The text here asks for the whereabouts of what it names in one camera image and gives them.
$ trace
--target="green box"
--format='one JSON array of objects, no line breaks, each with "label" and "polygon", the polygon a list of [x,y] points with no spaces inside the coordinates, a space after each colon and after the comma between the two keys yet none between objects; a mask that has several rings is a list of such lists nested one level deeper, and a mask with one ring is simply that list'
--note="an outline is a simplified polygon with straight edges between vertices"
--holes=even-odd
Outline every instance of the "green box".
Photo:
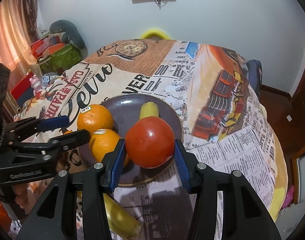
[{"label": "green box", "polygon": [[70,69],[82,61],[79,49],[72,44],[67,44],[55,53],[49,55],[39,63],[43,73],[55,72],[60,74],[62,71]]}]

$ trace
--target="yellow chair handle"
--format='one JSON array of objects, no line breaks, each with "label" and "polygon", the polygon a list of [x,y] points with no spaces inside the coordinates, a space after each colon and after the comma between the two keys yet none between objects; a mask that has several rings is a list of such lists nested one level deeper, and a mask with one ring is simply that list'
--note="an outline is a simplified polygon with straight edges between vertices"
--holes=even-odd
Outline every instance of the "yellow chair handle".
[{"label": "yellow chair handle", "polygon": [[151,36],[157,36],[162,40],[171,40],[171,38],[160,30],[149,30],[140,36],[140,39],[149,39]]}]

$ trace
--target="tomato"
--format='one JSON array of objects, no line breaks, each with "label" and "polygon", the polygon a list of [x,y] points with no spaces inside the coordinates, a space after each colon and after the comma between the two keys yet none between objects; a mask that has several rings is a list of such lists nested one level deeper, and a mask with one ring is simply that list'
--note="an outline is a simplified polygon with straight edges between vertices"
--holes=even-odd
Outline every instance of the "tomato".
[{"label": "tomato", "polygon": [[156,168],[174,153],[174,133],[161,118],[155,116],[139,120],[125,137],[131,160],[142,168]]}]

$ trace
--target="stuffed toy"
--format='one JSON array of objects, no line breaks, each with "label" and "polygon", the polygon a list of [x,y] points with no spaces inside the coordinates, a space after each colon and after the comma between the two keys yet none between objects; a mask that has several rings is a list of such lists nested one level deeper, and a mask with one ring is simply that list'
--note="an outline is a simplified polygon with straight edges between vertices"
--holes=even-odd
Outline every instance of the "stuffed toy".
[{"label": "stuffed toy", "polygon": [[68,35],[69,42],[78,49],[84,49],[86,46],[76,26],[70,21],[67,20],[56,21],[53,24],[51,24],[49,31],[51,34],[66,33]]},{"label": "stuffed toy", "polygon": [[39,92],[39,90],[42,88],[42,80],[41,78],[37,77],[36,75],[33,75],[30,79],[31,87],[33,88],[33,94],[36,96],[36,94]]},{"label": "stuffed toy", "polygon": [[52,85],[58,77],[59,76],[54,72],[45,74],[42,77],[42,88],[47,88]]}]

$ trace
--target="purple plate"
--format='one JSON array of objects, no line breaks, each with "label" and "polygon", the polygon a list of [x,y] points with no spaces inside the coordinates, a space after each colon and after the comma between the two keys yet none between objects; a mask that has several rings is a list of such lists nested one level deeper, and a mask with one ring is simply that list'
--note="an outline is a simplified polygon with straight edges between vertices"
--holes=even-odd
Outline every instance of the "purple plate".
[{"label": "purple plate", "polygon": [[[109,109],[114,119],[113,129],[122,137],[139,120],[140,108],[147,102],[154,102],[159,108],[159,116],[165,120],[174,131],[175,139],[182,139],[182,124],[176,112],[159,98],[144,94],[126,94],[113,97],[101,103]],[[88,144],[78,148],[83,164],[88,168],[96,163],[96,159],[89,150]],[[154,169],[144,169],[130,162],[121,174],[119,186],[133,187],[137,184],[152,181],[162,174],[173,162],[171,157],[167,162]]]}]

